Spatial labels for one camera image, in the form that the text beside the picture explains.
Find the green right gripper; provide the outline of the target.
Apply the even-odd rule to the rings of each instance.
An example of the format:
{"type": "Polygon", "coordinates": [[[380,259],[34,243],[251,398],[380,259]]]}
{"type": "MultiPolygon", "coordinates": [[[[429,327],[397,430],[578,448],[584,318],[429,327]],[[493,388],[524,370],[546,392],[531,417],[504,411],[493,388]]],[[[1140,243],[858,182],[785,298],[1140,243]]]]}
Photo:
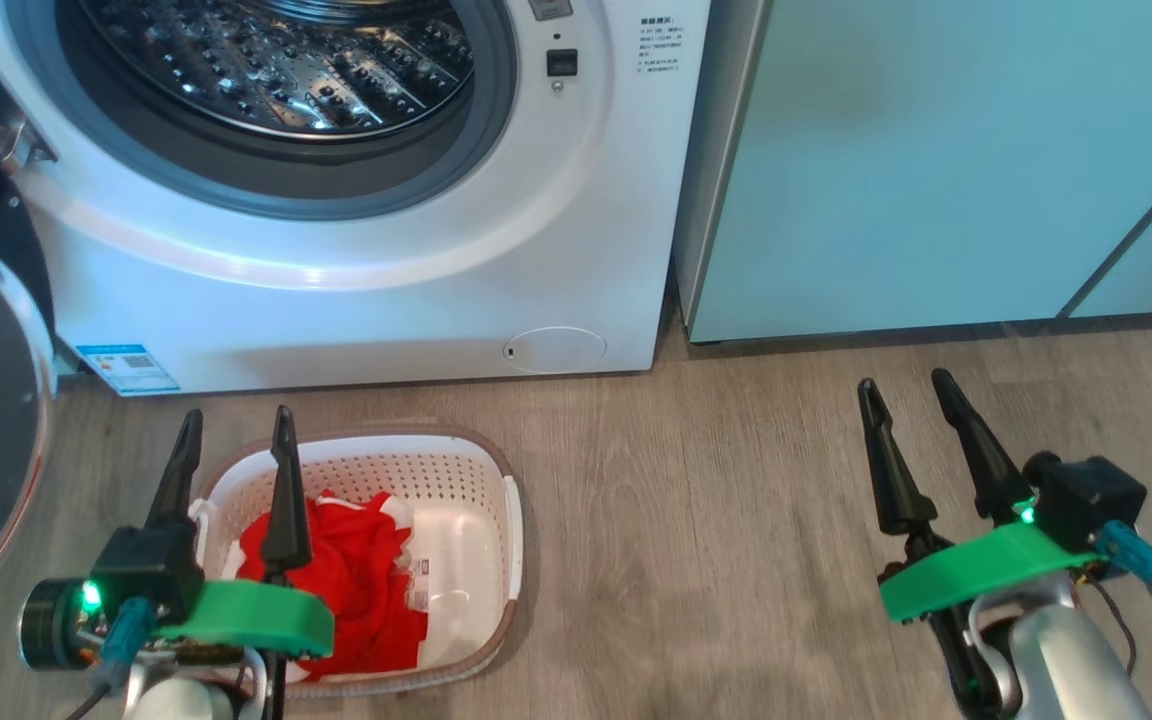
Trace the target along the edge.
{"type": "MultiPolygon", "coordinates": [[[[931,382],[963,448],[979,518],[996,526],[1020,521],[1032,509],[1032,488],[1018,467],[950,370],[933,369],[931,382]]],[[[858,400],[879,530],[910,536],[908,560],[888,566],[879,579],[884,611],[892,623],[924,621],[932,629],[961,717],[1011,719],[1021,707],[1018,670],[983,641],[983,602],[1037,596],[1044,582],[1068,583],[1073,569],[1101,562],[1101,553],[1071,553],[1036,524],[1005,525],[961,544],[937,536],[931,530],[935,506],[916,487],[872,378],[859,382],[858,400]]]]}

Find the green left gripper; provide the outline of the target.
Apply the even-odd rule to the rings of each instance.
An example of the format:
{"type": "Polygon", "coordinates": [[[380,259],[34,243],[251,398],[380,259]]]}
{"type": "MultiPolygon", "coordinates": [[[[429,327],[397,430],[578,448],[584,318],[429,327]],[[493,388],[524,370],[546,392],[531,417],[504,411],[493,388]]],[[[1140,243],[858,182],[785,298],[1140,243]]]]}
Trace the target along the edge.
{"type": "MultiPolygon", "coordinates": [[[[173,526],[189,520],[192,480],[200,464],[204,414],[192,409],[180,424],[143,528],[173,526]]],[[[262,541],[262,583],[250,579],[207,579],[191,614],[177,624],[157,626],[156,641],[273,650],[294,657],[329,657],[335,647],[335,616],[319,597],[282,588],[291,571],[314,559],[308,523],[305,484],[294,416],[279,406],[271,438],[276,473],[268,530],[262,541]]]]}

